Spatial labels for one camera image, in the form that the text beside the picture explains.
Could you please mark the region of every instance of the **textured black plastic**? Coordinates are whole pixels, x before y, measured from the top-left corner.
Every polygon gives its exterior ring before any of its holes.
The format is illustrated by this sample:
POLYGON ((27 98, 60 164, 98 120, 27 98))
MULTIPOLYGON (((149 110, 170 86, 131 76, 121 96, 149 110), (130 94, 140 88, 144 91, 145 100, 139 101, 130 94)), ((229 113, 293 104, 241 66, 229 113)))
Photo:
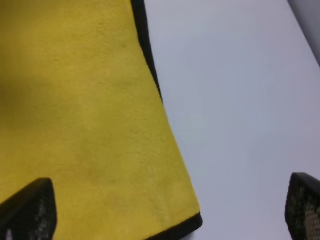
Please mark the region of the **textured black plastic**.
POLYGON ((285 221, 293 240, 320 240, 320 181, 306 173, 291 175, 285 221))
POLYGON ((0 240, 52 240, 57 226, 53 183, 38 179, 0 205, 0 240))

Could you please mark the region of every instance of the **yellow cloth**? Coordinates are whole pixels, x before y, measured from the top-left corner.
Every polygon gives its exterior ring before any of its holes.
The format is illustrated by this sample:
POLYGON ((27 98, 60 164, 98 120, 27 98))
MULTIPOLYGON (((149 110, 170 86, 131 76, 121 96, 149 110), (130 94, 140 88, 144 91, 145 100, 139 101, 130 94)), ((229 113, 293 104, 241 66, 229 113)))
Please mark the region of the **yellow cloth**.
POLYGON ((55 240, 142 240, 200 212, 130 0, 0 0, 0 202, 40 177, 55 240))

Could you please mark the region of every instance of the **white surface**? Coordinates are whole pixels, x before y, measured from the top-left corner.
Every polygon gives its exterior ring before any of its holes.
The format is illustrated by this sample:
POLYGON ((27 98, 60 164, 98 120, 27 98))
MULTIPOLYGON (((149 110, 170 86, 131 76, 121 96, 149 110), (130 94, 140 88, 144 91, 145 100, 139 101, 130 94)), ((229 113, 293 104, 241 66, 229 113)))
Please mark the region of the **white surface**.
POLYGON ((192 240, 290 240, 320 178, 320 69, 285 0, 147 0, 166 112, 204 220, 192 240))

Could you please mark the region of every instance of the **fabric edge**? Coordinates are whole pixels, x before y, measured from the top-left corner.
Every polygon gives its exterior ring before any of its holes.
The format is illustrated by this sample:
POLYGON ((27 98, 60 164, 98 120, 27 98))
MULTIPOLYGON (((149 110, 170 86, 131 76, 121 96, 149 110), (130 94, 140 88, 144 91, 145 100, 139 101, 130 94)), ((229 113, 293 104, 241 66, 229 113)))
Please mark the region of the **fabric edge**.
POLYGON ((160 98, 162 100, 160 84, 158 81, 156 65, 155 65, 151 42, 150 42, 148 17, 147 17, 145 1, 131 0, 131 6, 132 6, 134 22, 135 22, 135 27, 136 27, 140 47, 142 48, 145 61, 149 67, 154 83, 158 89, 160 98))
POLYGON ((180 240, 199 229, 202 225, 203 219, 201 217, 201 213, 199 212, 188 220, 155 236, 152 236, 147 240, 180 240))

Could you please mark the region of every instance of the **yellow fabric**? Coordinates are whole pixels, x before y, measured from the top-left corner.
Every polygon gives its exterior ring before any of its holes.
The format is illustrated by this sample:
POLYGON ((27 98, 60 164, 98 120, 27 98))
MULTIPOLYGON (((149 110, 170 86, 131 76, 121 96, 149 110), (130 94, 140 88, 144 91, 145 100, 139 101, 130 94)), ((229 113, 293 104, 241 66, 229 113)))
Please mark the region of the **yellow fabric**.
POLYGON ((199 213, 130 0, 0 0, 0 202, 40 177, 55 240, 142 240, 199 213))

